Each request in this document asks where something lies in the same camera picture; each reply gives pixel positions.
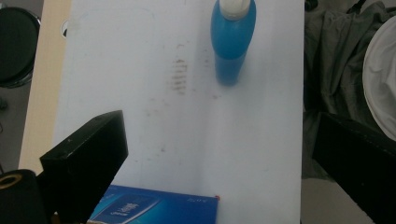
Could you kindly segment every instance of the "white bottle cap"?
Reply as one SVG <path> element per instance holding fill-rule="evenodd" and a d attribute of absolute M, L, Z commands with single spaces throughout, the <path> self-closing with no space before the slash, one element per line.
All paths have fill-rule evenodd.
<path fill-rule="evenodd" d="M 238 21 L 248 14 L 250 0 L 220 0 L 221 15 L 229 21 Z"/>

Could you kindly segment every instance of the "blue liquid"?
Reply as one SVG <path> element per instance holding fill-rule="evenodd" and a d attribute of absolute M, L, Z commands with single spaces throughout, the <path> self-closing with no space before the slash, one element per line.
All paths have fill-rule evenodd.
<path fill-rule="evenodd" d="M 256 23 L 256 4 L 251 0 L 248 14 L 239 21 L 228 21 L 220 13 L 219 0 L 213 8 L 212 46 L 215 51 L 216 77 L 225 86 L 235 85 L 244 63 Z"/>

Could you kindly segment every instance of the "stain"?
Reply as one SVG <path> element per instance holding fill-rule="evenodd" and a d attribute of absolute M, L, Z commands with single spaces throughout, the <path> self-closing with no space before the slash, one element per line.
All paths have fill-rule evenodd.
<path fill-rule="evenodd" d="M 162 99 L 162 101 L 163 101 L 163 105 L 169 106 L 169 104 L 164 99 Z"/>
<path fill-rule="evenodd" d="M 209 65 L 210 65 L 209 59 L 206 58 L 206 59 L 204 60 L 204 62 L 205 62 L 205 67 L 208 68 Z"/>
<path fill-rule="evenodd" d="M 174 61 L 173 67 L 175 70 L 170 83 L 171 89 L 176 91 L 178 95 L 184 95 L 187 89 L 187 71 L 189 67 L 186 64 L 186 61 L 182 59 Z"/>

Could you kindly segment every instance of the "white paper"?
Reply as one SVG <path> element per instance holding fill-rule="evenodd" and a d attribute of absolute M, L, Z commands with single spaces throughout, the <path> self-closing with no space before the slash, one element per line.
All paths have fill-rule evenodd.
<path fill-rule="evenodd" d="M 303 2 L 257 1 L 231 88 L 215 78 L 214 4 L 74 0 L 54 144 L 122 109 L 130 155 L 114 184 L 219 195 L 219 224 L 299 223 Z"/>

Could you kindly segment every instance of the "table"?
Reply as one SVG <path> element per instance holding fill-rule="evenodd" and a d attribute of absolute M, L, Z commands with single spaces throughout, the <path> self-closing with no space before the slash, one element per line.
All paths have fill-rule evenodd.
<path fill-rule="evenodd" d="M 63 75 L 45 94 L 58 102 L 36 98 L 48 86 L 35 77 L 21 167 L 37 169 L 32 159 L 44 153 L 37 142 L 46 138 L 40 148 L 48 150 L 93 116 L 121 108 L 131 154 L 116 184 L 219 195 L 219 223 L 299 222 L 303 3 L 257 1 L 255 35 L 232 88 L 214 77 L 214 2 L 73 4 Z M 52 110 L 49 122 L 39 117 L 43 109 Z M 38 139 L 43 122 L 49 135 Z"/>
<path fill-rule="evenodd" d="M 20 169 L 42 171 L 39 157 L 52 147 L 61 87 L 65 39 L 61 26 L 68 19 L 70 0 L 44 1 L 35 56 L 35 71 L 21 147 Z"/>

